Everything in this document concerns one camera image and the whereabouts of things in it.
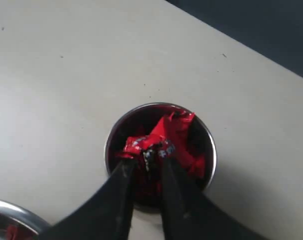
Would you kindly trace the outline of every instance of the white table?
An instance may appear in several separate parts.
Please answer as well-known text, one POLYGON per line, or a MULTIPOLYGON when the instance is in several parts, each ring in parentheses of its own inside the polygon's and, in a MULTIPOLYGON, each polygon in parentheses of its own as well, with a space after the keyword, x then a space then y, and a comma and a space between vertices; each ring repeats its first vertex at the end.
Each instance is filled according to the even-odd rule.
MULTIPOLYGON (((211 130, 210 199, 268 238, 303 240, 301 77, 163 0, 0 0, 0 199, 61 220, 107 179, 113 123, 160 101, 211 130)), ((132 225, 131 240, 163 239, 132 225)))

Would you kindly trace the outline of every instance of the stainless steel bowl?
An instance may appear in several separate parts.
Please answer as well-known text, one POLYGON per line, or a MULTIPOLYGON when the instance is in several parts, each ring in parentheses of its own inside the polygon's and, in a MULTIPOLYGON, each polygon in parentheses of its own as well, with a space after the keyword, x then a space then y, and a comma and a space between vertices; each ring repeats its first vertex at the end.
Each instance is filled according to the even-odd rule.
POLYGON ((0 240, 6 240, 6 232, 9 226, 18 227, 28 236, 35 236, 50 225, 32 212, 0 200, 0 240))
MULTIPOLYGON (((147 131, 151 131, 163 115, 176 111, 191 113, 191 111, 182 106, 155 102, 138 106, 122 116, 112 127, 104 148, 105 165, 108 175, 111 174, 118 164, 114 153, 123 149, 127 137, 133 136, 137 126, 143 125, 147 131)), ((215 174, 217 164, 216 146, 210 131, 197 116, 188 130, 188 136, 193 136, 193 139, 196 139, 196 141, 193 141, 192 144, 205 153, 205 175, 196 184, 200 189, 206 190, 215 174)), ((159 210, 155 206, 141 202, 136 202, 135 208, 146 213, 159 213, 159 210)))

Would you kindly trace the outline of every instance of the bowl rim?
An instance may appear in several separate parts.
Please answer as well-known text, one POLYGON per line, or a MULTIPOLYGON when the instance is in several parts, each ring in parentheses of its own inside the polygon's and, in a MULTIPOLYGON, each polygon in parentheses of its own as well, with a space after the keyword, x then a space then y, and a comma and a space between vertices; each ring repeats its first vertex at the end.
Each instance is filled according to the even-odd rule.
MULTIPOLYGON (((127 111, 124 115, 122 115, 117 121, 116 123, 112 126, 111 130, 109 131, 108 133, 108 137, 106 139, 106 142, 105 142, 105 145, 104 145, 104 148, 103 148, 103 157, 104 157, 104 164, 105 164, 105 170, 106 170, 106 174, 107 176, 109 177, 112 173, 111 173, 111 170, 109 169, 109 165, 107 163, 108 161, 108 151, 107 151, 107 147, 109 147, 110 143, 111 143, 111 140, 112 140, 112 137, 116 131, 116 129, 118 128, 118 126, 128 117, 130 116, 133 112, 136 112, 137 110, 140 110, 140 109, 143 109, 143 108, 147 108, 147 107, 150 107, 150 106, 157 106, 157 105, 162 105, 162 106, 169 106, 169 107, 174 107, 174 108, 179 108, 179 109, 183 109, 185 110, 186 112, 188 113, 192 113, 192 111, 188 110, 187 108, 183 107, 183 106, 180 106, 180 105, 177 105, 177 104, 174 104, 174 103, 169 103, 169 102, 150 102, 150 103, 145 103, 145 104, 142 104, 142 105, 139 105, 137 107, 134 107, 133 109, 127 111)), ((208 129, 208 127, 205 125, 205 123, 197 116, 197 114, 195 115, 195 117, 197 118, 197 120, 199 121, 199 123, 201 124, 201 126, 205 129, 205 131, 207 132, 208 134, 208 137, 210 139, 210 143, 212 145, 212 170, 211 170, 211 173, 210 173, 210 178, 208 180, 208 182, 206 183, 205 187, 203 188, 203 191, 206 191, 213 179, 214 179, 214 175, 215 175, 215 171, 216 171, 216 167, 217 167, 217 149, 216 149, 216 144, 215 144, 215 141, 214 141, 214 138, 210 132, 210 130, 208 129)))
POLYGON ((36 235, 50 227, 48 222, 31 211, 3 200, 0 200, 0 215, 23 225, 36 235))

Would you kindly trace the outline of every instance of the dark floor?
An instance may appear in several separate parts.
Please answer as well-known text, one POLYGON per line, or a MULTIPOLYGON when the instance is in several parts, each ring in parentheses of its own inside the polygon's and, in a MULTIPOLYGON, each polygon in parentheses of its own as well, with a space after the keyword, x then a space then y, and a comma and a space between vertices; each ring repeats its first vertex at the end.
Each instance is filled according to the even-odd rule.
POLYGON ((168 0, 303 77, 303 0, 168 0))

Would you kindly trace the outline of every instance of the metal bowl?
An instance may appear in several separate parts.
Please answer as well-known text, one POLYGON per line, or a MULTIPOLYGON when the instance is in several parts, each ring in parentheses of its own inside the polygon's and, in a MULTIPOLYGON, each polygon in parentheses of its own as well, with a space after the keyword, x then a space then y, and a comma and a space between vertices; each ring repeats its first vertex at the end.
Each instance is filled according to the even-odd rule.
POLYGON ((17 227, 24 235, 33 237, 47 229, 50 225, 34 213, 0 200, 0 240, 6 240, 7 228, 17 227))
MULTIPOLYGON (((122 116, 112 127, 104 148, 108 175, 118 164, 114 153, 124 148, 127 137, 134 135, 137 126, 143 125, 144 129, 150 132, 163 115, 183 111, 191 113, 188 109, 175 104, 155 102, 138 106, 122 116)), ((213 180, 217 163, 216 146, 213 137, 206 125, 197 116, 191 123, 188 137, 193 139, 192 144, 196 149, 201 153, 205 153, 205 175, 196 184, 201 190, 206 190, 213 180)), ((145 213, 159 213, 159 209, 150 202, 136 202, 135 208, 145 213)))

